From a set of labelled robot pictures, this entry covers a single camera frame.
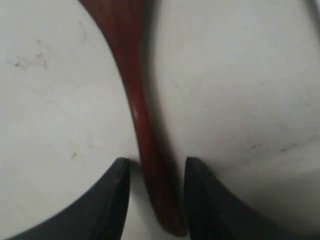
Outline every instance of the white surface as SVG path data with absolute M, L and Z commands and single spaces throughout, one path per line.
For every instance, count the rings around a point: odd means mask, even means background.
M 243 201 L 320 227 L 320 41 L 306 1 L 161 0 L 154 94 L 183 176 L 205 160 Z M 119 156 L 138 160 L 108 45 L 76 0 L 0 2 L 0 239 L 63 209 Z M 174 239 L 133 173 L 124 240 Z

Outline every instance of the white floor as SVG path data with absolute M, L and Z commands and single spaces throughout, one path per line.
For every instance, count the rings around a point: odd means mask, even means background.
M 299 234 L 320 228 L 320 28 L 302 0 L 159 0 L 150 44 L 183 177 L 205 160 Z M 0 239 L 55 214 L 116 157 L 139 160 L 108 45 L 77 0 L 0 1 Z M 124 240 L 173 240 L 132 174 Z

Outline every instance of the reddish-brown wooden rod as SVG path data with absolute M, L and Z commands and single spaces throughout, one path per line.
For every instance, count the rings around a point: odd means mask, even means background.
M 99 26 L 117 63 L 130 105 L 142 173 L 155 215 L 167 232 L 185 236 L 184 216 L 144 97 L 140 51 L 144 0 L 79 1 Z

